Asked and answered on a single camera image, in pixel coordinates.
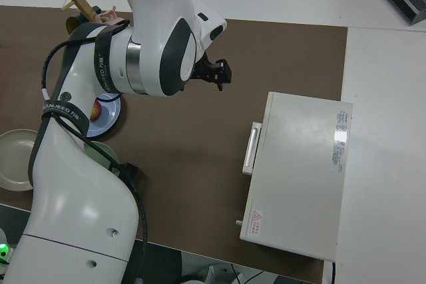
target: beige plate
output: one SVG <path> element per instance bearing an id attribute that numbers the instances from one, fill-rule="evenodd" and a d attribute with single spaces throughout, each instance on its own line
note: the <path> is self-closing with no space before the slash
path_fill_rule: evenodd
<path id="1" fill-rule="evenodd" d="M 32 189 L 28 163 L 37 132 L 18 129 L 0 136 L 0 187 L 11 191 Z"/>

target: white table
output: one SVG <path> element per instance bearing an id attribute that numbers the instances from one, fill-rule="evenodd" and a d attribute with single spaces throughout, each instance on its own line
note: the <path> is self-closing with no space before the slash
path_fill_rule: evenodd
<path id="1" fill-rule="evenodd" d="M 126 0 L 88 1 L 130 9 Z M 231 19 L 349 27 L 342 100 L 354 109 L 336 283 L 424 283 L 426 21 L 410 27 L 388 0 L 201 1 Z"/>

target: warning label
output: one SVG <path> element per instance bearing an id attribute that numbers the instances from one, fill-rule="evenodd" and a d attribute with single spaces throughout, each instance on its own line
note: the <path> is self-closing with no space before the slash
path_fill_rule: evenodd
<path id="1" fill-rule="evenodd" d="M 334 147 L 331 160 L 333 166 L 338 172 L 344 169 L 344 155 L 347 144 L 347 117 L 346 111 L 340 111 L 337 114 L 335 132 L 334 132 Z"/>
<path id="2" fill-rule="evenodd" d="M 262 224 L 263 212 L 259 210 L 252 210 L 252 217 L 250 219 L 249 232 L 251 236 L 259 236 L 260 226 Z"/>

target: green light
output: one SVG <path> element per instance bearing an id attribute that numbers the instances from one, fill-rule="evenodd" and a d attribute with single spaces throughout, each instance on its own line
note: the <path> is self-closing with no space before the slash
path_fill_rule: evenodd
<path id="1" fill-rule="evenodd" d="M 7 246 L 7 244 L 0 244 L 0 256 L 6 256 L 7 252 L 9 252 L 9 247 Z"/>

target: drawer handle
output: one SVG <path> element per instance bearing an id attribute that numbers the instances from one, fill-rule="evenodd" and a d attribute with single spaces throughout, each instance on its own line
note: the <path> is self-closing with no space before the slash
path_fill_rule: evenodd
<path id="1" fill-rule="evenodd" d="M 252 130 L 250 132 L 250 138 L 248 139 L 246 157 L 244 158 L 244 166 L 242 168 L 242 173 L 252 175 L 254 158 L 256 157 L 256 150 L 258 148 L 260 129 L 262 128 L 262 123 L 253 122 Z"/>

